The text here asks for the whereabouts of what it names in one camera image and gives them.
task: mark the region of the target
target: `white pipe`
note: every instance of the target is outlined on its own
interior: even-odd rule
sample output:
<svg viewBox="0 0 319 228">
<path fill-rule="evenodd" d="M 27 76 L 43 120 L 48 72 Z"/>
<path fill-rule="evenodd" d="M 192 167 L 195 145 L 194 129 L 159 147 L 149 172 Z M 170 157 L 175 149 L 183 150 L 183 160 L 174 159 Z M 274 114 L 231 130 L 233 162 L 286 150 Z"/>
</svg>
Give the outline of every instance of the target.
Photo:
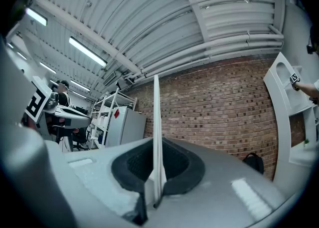
<svg viewBox="0 0 319 228">
<path fill-rule="evenodd" d="M 274 26 L 268 25 L 268 27 L 269 27 L 275 34 L 282 35 L 283 38 L 284 38 L 284 35 L 281 34 L 281 32 L 280 32 L 278 29 L 276 29 Z"/>
<path fill-rule="evenodd" d="M 220 47 L 214 48 L 213 50 L 207 50 L 207 51 L 204 51 L 203 53 L 199 53 L 199 54 L 194 55 L 194 56 L 186 57 L 186 58 L 180 59 L 176 62 L 173 62 L 171 64 L 168 64 L 166 66 L 163 66 L 157 70 L 154 70 L 151 73 L 148 73 L 146 75 L 146 78 L 151 77 L 155 74 L 158 74 L 162 71 L 166 71 L 167 69 L 171 69 L 179 64 L 189 62 L 189 61 L 191 61 L 195 58 L 201 57 L 201 56 L 210 56 L 210 55 L 218 54 L 221 52 L 235 51 L 235 50 L 245 48 L 245 47 L 282 46 L 282 44 L 283 44 L 282 42 L 276 42 L 276 41 L 263 41 L 263 42 L 238 43 L 238 44 L 233 44 L 231 46 L 228 46 L 228 45 L 227 46 L 220 46 Z"/>
<path fill-rule="evenodd" d="M 236 43 L 242 40 L 258 40 L 258 39 L 283 39 L 283 36 L 280 35 L 275 35 L 275 34 L 252 34 L 252 35 L 237 35 L 237 36 L 231 36 L 231 37 L 225 37 L 225 38 L 220 38 L 220 39 L 216 39 L 210 42 L 206 42 L 206 43 L 202 43 L 199 45 L 196 45 L 192 48 L 180 51 L 178 53 L 175 53 L 165 59 L 162 59 L 144 69 L 142 69 L 141 72 L 134 74 L 134 76 L 132 76 L 132 78 L 137 77 L 138 75 L 142 74 L 142 73 L 147 73 L 148 71 L 159 67 L 165 63 L 168 63 L 174 59 L 177 59 L 181 56 L 190 54 L 192 52 L 198 51 L 198 50 L 202 50 L 208 47 L 213 47 L 213 46 L 218 46 L 221 44 L 228 44 L 228 43 Z"/>
<path fill-rule="evenodd" d="M 216 62 L 216 61 L 220 61 L 220 60 L 225 60 L 225 59 L 231 59 L 231 58 L 235 58 L 235 57 L 250 55 L 251 52 L 260 52 L 260 51 L 264 51 L 264 50 L 265 51 L 266 50 L 278 50 L 279 51 L 280 47 L 278 47 L 278 49 L 277 48 L 257 48 L 257 49 L 249 49 L 249 50 L 241 50 L 241 51 L 223 53 L 223 54 L 219 54 L 219 55 L 216 55 L 216 56 L 213 56 L 213 57 L 207 57 L 207 58 L 203 58 L 203 59 L 198 59 L 198 60 L 192 61 L 190 63 L 186 63 L 184 65 L 171 68 L 169 70 L 166 70 L 166 71 L 163 71 L 163 72 L 159 73 L 158 75 L 161 75 L 161 74 L 164 74 L 164 73 L 167 73 L 167 72 L 171 72 L 171 71 L 174 71 L 174 70 L 178 70 L 178 69 L 181 69 L 183 67 L 190 66 L 190 65 L 193 65 L 193 64 L 196 64 L 196 63 L 199 63 L 199 62 L 203 62 L 203 61 L 206 61 L 206 60 L 209 60 L 209 59 L 211 59 L 211 62 Z M 138 82 L 150 79 L 150 78 L 151 78 L 151 76 L 147 77 L 147 78 L 141 77 L 141 78 L 138 78 L 137 80 L 135 80 L 135 83 L 138 83 Z"/>
</svg>

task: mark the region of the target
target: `ceiling light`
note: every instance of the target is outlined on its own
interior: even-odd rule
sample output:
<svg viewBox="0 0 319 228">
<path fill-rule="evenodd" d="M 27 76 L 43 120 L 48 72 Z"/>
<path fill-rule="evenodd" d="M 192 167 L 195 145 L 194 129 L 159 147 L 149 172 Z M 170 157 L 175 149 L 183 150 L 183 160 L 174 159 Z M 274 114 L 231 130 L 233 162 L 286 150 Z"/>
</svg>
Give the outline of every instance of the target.
<svg viewBox="0 0 319 228">
<path fill-rule="evenodd" d="M 24 57 L 20 52 L 17 52 L 17 54 L 21 57 L 24 58 L 26 60 L 26 57 Z"/>
<path fill-rule="evenodd" d="M 85 88 L 84 86 L 82 86 L 81 84 L 78 84 L 77 82 L 74 82 L 74 81 L 71 80 L 71 83 L 74 83 L 75 85 L 77 85 L 77 86 L 79 86 L 79 87 L 81 87 L 81 88 L 83 88 L 83 89 L 85 89 L 87 91 L 90 91 L 90 89 Z"/>
<path fill-rule="evenodd" d="M 32 10 L 31 8 L 25 9 L 26 14 L 40 22 L 42 25 L 46 26 L 48 23 L 48 20 L 43 17 L 42 15 L 38 14 L 36 11 Z"/>
<path fill-rule="evenodd" d="M 81 94 L 79 94 L 79 93 L 76 93 L 75 91 L 72 91 L 74 94 L 76 94 L 76 95 L 79 95 L 80 97 L 82 97 L 82 98 L 86 98 L 86 97 L 84 97 L 84 96 L 82 96 Z"/>
<path fill-rule="evenodd" d="M 69 38 L 69 43 L 72 44 L 75 48 L 77 48 L 81 52 L 83 52 L 85 55 L 89 56 L 95 62 L 99 63 L 102 67 L 106 66 L 106 62 L 103 59 L 101 59 L 98 55 L 96 55 L 94 52 L 92 52 L 83 44 L 81 44 L 79 41 L 77 41 L 74 37 L 71 36 Z"/>
<path fill-rule="evenodd" d="M 54 85 L 58 86 L 58 84 L 55 81 L 50 80 L 50 82 L 53 83 Z"/>
<path fill-rule="evenodd" d="M 40 62 L 40 65 L 43 66 L 43 67 L 45 67 L 47 70 L 50 70 L 52 73 L 55 73 L 55 74 L 56 74 L 56 72 L 55 72 L 53 69 L 51 69 L 51 68 L 49 68 L 48 66 L 44 65 L 42 62 Z"/>
</svg>

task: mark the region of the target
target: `white cabinet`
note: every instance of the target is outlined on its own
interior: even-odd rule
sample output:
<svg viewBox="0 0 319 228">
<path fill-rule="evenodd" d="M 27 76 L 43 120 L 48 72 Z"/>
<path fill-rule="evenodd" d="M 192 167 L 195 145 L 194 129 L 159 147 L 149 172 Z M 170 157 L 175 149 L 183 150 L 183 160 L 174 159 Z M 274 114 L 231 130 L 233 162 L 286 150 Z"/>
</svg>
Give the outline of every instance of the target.
<svg viewBox="0 0 319 228">
<path fill-rule="evenodd" d="M 278 127 L 278 159 L 274 183 L 287 197 L 291 196 L 307 181 L 310 168 L 316 159 L 316 118 L 318 106 L 309 101 L 302 91 L 295 91 L 290 76 L 296 73 L 301 82 L 308 83 L 307 72 L 301 66 L 291 66 L 280 52 L 269 68 L 264 82 L 275 109 Z M 305 121 L 308 144 L 291 147 L 289 117 L 302 113 Z"/>
</svg>

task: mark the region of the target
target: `person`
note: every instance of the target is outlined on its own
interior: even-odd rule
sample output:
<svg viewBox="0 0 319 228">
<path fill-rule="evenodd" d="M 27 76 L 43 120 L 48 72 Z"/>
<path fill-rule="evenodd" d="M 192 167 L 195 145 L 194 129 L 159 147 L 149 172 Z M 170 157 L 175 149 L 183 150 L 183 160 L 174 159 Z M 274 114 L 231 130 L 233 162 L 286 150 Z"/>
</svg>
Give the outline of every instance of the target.
<svg viewBox="0 0 319 228">
<path fill-rule="evenodd" d="M 313 99 L 319 98 L 319 80 L 317 80 L 314 84 L 295 82 L 293 86 Z"/>
<path fill-rule="evenodd" d="M 319 55 L 319 31 L 318 28 L 312 26 L 310 28 L 310 37 L 309 42 L 311 45 L 307 45 L 308 54 L 315 52 Z M 310 100 L 317 104 L 319 98 L 319 80 L 314 84 L 311 83 L 302 83 L 300 80 L 292 84 L 293 88 L 296 90 L 301 90 L 303 93 L 310 97 Z"/>
<path fill-rule="evenodd" d="M 62 106 L 70 105 L 70 97 L 68 94 L 69 83 L 66 80 L 62 80 L 58 83 L 59 104 Z"/>
</svg>

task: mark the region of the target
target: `chair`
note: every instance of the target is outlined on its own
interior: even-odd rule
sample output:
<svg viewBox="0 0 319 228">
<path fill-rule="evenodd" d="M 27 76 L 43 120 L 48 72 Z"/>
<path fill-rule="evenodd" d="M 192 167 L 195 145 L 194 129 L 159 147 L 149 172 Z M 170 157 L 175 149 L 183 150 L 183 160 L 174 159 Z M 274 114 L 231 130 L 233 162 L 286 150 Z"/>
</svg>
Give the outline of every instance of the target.
<svg viewBox="0 0 319 228">
<path fill-rule="evenodd" d="M 88 133 L 88 135 L 86 135 L 86 130 L 87 130 L 87 127 L 80 128 L 78 133 L 72 133 L 72 140 L 77 142 L 76 146 L 73 146 L 73 147 L 79 151 L 80 151 L 80 149 L 89 150 L 89 148 L 84 148 L 83 146 L 80 145 L 80 144 L 84 144 L 88 141 L 89 133 Z"/>
</svg>

